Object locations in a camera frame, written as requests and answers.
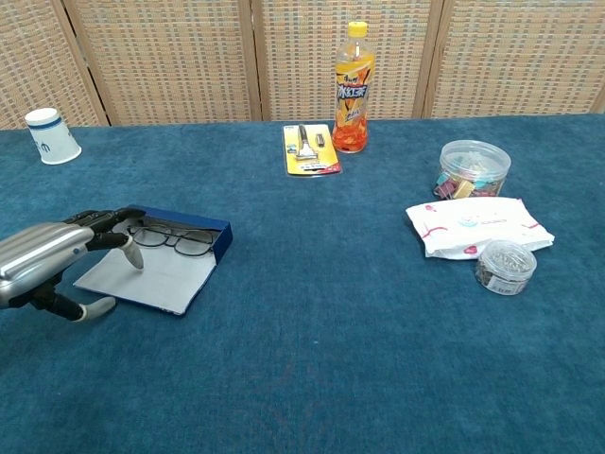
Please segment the glasses frame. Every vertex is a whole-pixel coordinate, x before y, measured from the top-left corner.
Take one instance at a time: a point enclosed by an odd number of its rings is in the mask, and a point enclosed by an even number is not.
[[[162,232],[159,230],[153,230],[153,228],[165,228],[167,230],[170,231],[170,233],[168,232]],[[213,251],[213,245],[215,244],[215,237],[212,234],[212,232],[216,232],[215,230],[207,230],[207,229],[196,229],[196,228],[187,228],[187,227],[172,227],[169,224],[162,224],[160,222],[158,223],[152,223],[152,224],[148,224],[145,225],[143,223],[141,223],[141,225],[129,225],[126,228],[127,232],[129,233],[130,236],[132,236],[132,240],[138,244],[139,246],[142,246],[144,248],[160,248],[162,246],[167,246],[169,248],[174,249],[175,253],[178,253],[180,255],[184,255],[186,257],[202,257],[204,255],[206,255],[209,252]],[[152,232],[154,234],[159,234],[159,235],[163,235],[164,236],[164,241],[158,244],[153,244],[153,245],[148,245],[148,244],[144,244],[141,243],[139,241],[136,240],[135,236],[136,234],[138,234],[139,232],[141,232],[142,230],[147,230],[149,232]],[[207,233],[208,235],[210,235],[210,237],[212,238],[211,242],[207,242],[207,241],[200,241],[198,239],[195,238],[187,238],[186,235],[190,234],[192,232],[203,232],[203,233]],[[177,238],[177,240],[170,244],[169,240],[170,238]],[[206,251],[204,251],[203,253],[184,253],[182,251],[179,251],[177,249],[177,244],[179,244],[179,241],[181,241],[182,239],[186,239],[188,241],[193,241],[196,243],[200,243],[200,244],[206,244],[208,245],[208,249]]]

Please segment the paper cup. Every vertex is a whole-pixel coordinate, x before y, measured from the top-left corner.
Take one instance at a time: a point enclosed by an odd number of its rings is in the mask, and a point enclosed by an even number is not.
[[[63,164],[82,152],[57,109],[46,107],[31,111],[26,115],[26,123],[43,163]]]

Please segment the white plastic package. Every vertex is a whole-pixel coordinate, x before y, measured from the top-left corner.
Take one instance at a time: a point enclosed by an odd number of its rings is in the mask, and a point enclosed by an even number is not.
[[[478,258],[495,239],[523,244],[530,251],[552,246],[553,235],[520,199],[471,197],[411,206],[406,213],[424,242],[424,255],[452,260]]]

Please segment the orange drink bottle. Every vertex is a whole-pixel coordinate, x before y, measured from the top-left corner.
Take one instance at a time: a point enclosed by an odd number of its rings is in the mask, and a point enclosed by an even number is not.
[[[337,51],[337,117],[332,131],[334,148],[357,153],[368,142],[368,95],[376,53],[366,43],[368,24],[349,23],[349,38]]]

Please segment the robotic hand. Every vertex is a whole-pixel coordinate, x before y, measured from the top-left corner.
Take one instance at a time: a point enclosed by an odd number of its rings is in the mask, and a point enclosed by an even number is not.
[[[141,218],[142,210],[84,211],[62,222],[45,222],[0,241],[0,309],[32,303],[61,317],[82,322],[115,306],[112,297],[91,305],[58,294],[55,286],[63,272],[87,252],[120,248],[134,268],[143,268],[143,256],[131,236],[112,228],[128,219]]]

